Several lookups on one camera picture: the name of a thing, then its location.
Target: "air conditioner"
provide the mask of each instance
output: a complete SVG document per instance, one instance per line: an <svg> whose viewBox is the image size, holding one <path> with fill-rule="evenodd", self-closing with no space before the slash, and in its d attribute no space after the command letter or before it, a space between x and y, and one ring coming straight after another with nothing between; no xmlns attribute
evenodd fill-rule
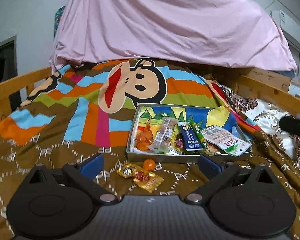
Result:
<svg viewBox="0 0 300 240"><path fill-rule="evenodd" d="M272 19L281 27L286 39L300 50L300 26L283 11L271 11Z"/></svg>

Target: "orange ball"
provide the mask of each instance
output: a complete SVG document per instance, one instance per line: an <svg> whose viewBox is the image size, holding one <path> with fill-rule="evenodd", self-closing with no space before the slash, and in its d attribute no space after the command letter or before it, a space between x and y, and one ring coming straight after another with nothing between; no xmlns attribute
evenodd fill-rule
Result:
<svg viewBox="0 0 300 240"><path fill-rule="evenodd" d="M154 171L154 169L155 169L155 162L153 160L145 160L143 162L143 168L146 171Z"/></svg>

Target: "brown blanket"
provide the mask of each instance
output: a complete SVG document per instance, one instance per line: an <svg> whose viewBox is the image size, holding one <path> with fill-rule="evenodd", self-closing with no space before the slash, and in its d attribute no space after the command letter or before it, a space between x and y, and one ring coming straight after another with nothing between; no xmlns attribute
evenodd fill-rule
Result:
<svg viewBox="0 0 300 240"><path fill-rule="evenodd" d="M59 168L102 153L105 166L96 183L117 196L148 195L131 179L116 173L127 161L127 138L139 103L222 104L198 75L180 63L115 60L79 69L64 66L4 119L0 123L0 240L13 236L6 206L38 162ZM238 164L249 169L266 163L271 168L296 204L291 236L300 239L300 172L273 139L263 132L255 136L253 154ZM157 163L155 173L164 182L153 195L179 194L183 198L206 181L194 163Z"/></svg>

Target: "yellow candy wrapper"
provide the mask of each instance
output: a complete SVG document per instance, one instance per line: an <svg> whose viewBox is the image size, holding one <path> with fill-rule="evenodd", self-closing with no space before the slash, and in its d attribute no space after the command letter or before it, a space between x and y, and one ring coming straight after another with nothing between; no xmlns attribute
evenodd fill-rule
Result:
<svg viewBox="0 0 300 240"><path fill-rule="evenodd" d="M117 173L124 178L133 177L133 182L149 193L152 193L163 182L162 177L131 163L123 165L117 170Z"/></svg>

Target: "blue snack package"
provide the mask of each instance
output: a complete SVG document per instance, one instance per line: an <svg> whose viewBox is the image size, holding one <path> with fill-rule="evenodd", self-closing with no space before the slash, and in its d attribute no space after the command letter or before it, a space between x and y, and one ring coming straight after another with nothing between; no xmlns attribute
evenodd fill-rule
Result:
<svg viewBox="0 0 300 240"><path fill-rule="evenodd" d="M178 126L187 151L203 150L202 145L200 144L199 139L195 135L195 132L189 122L178 122Z"/></svg>

